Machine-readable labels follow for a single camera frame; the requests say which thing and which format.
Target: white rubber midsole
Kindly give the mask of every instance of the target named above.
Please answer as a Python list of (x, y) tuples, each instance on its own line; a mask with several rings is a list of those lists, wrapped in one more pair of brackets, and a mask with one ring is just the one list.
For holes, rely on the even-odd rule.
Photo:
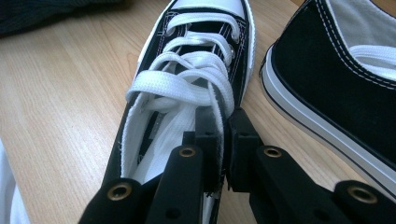
[(272, 47), (266, 55), (262, 69), (262, 84), (271, 104), (287, 119), (303, 126), (307, 133), (330, 146), (330, 149), (353, 167), (360, 175), (379, 187), (383, 193), (396, 200), (396, 172), (329, 122), (318, 116), (295, 98), (277, 78), (271, 64)]

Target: sneaker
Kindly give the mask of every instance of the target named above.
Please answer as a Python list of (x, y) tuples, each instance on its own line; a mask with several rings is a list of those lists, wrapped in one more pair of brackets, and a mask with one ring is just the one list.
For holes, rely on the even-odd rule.
[(308, 0), (269, 48), (270, 102), (396, 198), (396, 20), (369, 0)]
[[(104, 182), (123, 177), (145, 184), (160, 175), (183, 133), (194, 131), (198, 106), (213, 111), (221, 164), (225, 120), (252, 74), (254, 36), (248, 0), (172, 1), (138, 59)], [(214, 197), (204, 201), (207, 223)]]

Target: wooden surface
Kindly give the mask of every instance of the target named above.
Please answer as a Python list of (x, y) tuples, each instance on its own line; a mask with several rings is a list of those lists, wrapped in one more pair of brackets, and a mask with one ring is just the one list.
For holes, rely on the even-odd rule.
[[(99, 189), (137, 57), (168, 2), (134, 0), (0, 39), (0, 137), (32, 223), (77, 223)], [(285, 148), (327, 189), (361, 180), (264, 98), (259, 66), (297, 6), (250, 2), (257, 57), (243, 107), (262, 140)], [(224, 190), (219, 223), (255, 223), (248, 196)]]

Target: white shoelace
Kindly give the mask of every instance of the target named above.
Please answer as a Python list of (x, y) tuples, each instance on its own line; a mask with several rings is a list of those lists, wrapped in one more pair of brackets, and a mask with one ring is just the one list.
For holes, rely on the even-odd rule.
[[(239, 41), (240, 30), (236, 20), (220, 13), (177, 15), (170, 20), (166, 33), (171, 34), (179, 25), (200, 21), (222, 21), (230, 24), (233, 40)], [(224, 60), (208, 51), (194, 51), (178, 55), (181, 47), (185, 45), (213, 48), (218, 46)], [(233, 90), (227, 72), (232, 59), (233, 49), (222, 35), (187, 31), (185, 36), (171, 40), (150, 68), (138, 74), (132, 87), (127, 91), (127, 101), (131, 100), (134, 92), (146, 92), (140, 95), (151, 93), (149, 101), (140, 109), (158, 111), (165, 116), (147, 153), (137, 166), (132, 176), (133, 179), (143, 184), (163, 172), (171, 150), (181, 145), (183, 133), (194, 130), (194, 115), (197, 106), (212, 106), (219, 134), (223, 135), (222, 117), (214, 87), (216, 86), (221, 94), (224, 103), (222, 109), (228, 118), (233, 113), (234, 107)], [(180, 66), (185, 70), (175, 74), (176, 68)], [(192, 84), (198, 78), (207, 80), (207, 88)], [(221, 155), (222, 151), (219, 152), (219, 159), (222, 161)]]
[(370, 72), (396, 81), (396, 48), (375, 45), (357, 45), (349, 53)]

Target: metal eyelet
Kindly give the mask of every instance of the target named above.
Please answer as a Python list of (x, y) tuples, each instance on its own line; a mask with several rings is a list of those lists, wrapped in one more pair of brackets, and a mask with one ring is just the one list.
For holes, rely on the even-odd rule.
[(166, 37), (169, 37), (169, 36), (171, 36), (172, 34), (174, 34), (175, 33), (175, 27), (174, 28), (172, 28), (172, 29), (170, 29), (169, 31), (165, 31), (165, 36)]
[(231, 38), (233, 39), (233, 42), (235, 42), (235, 44), (239, 44), (239, 35), (238, 36), (231, 35)]
[(230, 49), (231, 49), (231, 58), (234, 59), (235, 58), (235, 50), (233, 49), (233, 46), (231, 44), (229, 44)]

